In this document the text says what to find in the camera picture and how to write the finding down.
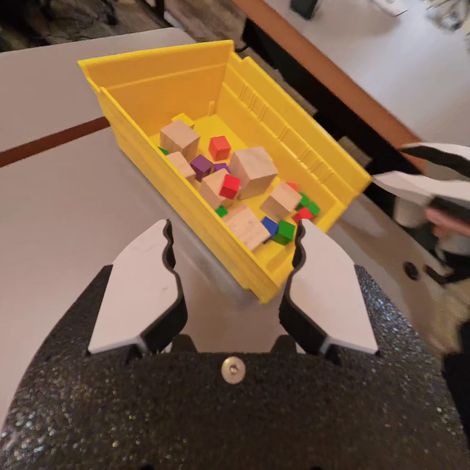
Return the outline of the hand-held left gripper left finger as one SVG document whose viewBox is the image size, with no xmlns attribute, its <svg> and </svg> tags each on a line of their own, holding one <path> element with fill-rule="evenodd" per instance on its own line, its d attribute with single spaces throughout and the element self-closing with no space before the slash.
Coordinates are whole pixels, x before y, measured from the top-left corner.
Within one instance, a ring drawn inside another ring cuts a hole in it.
<svg viewBox="0 0 470 470">
<path fill-rule="evenodd" d="M 173 228 L 157 221 L 115 258 L 88 345 L 91 355 L 134 346 L 167 353 L 188 311 L 175 271 Z"/>
</svg>

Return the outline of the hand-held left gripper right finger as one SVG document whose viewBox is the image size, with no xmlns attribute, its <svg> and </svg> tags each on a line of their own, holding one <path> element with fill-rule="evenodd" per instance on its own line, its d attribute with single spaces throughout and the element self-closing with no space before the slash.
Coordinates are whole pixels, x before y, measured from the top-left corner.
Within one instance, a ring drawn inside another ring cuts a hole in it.
<svg viewBox="0 0 470 470">
<path fill-rule="evenodd" d="M 340 348 L 376 355 L 379 346 L 350 256 L 312 222 L 300 220 L 292 266 L 279 322 L 296 346 L 336 364 Z"/>
</svg>

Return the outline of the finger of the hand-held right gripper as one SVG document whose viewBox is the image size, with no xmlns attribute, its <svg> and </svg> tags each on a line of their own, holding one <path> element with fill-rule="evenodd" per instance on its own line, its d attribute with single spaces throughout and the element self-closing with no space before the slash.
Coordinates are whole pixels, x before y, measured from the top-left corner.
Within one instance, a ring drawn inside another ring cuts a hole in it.
<svg viewBox="0 0 470 470">
<path fill-rule="evenodd" d="M 470 201 L 470 183 L 463 180 L 437 180 L 424 175 L 410 175 L 402 172 L 387 172 L 373 176 L 373 183 L 389 193 L 415 203 L 427 206 L 435 198 Z"/>
<path fill-rule="evenodd" d="M 461 176 L 470 177 L 470 148 L 457 144 L 416 142 L 404 144 L 400 152 L 421 172 L 428 162 L 450 168 Z"/>
</svg>

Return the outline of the yellow plastic bin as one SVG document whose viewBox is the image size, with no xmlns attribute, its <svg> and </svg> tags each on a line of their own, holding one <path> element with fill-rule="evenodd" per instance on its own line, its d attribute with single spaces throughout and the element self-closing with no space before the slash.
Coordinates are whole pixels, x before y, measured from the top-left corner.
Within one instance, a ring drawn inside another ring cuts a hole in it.
<svg viewBox="0 0 470 470">
<path fill-rule="evenodd" d="M 251 57 L 231 40 L 136 51 L 78 62 L 120 149 L 194 231 L 238 284 L 262 304 L 292 271 L 293 243 L 250 251 L 168 160 L 160 131 L 185 114 L 200 136 L 194 156 L 212 137 L 232 150 L 262 146 L 282 180 L 319 207 L 327 232 L 371 183 L 371 176 Z"/>
</svg>

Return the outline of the dark green box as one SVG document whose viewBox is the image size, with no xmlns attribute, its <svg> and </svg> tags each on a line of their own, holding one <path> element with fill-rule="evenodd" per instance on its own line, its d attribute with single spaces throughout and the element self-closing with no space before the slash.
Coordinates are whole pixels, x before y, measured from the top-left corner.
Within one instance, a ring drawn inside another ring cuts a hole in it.
<svg viewBox="0 0 470 470">
<path fill-rule="evenodd" d="M 314 17 L 321 4 L 322 0 L 291 0 L 290 10 L 309 21 Z"/>
</svg>

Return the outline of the person's right hand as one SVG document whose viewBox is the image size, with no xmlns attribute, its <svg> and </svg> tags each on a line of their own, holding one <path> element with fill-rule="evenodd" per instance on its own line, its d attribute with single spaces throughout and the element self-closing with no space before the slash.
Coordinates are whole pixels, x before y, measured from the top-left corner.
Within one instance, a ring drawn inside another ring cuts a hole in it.
<svg viewBox="0 0 470 470">
<path fill-rule="evenodd" d="M 470 237 L 470 224 L 468 222 L 456 219 L 444 211 L 432 207 L 427 207 L 425 214 L 433 224 L 432 232 L 437 238 L 445 238 L 450 235 Z"/>
</svg>

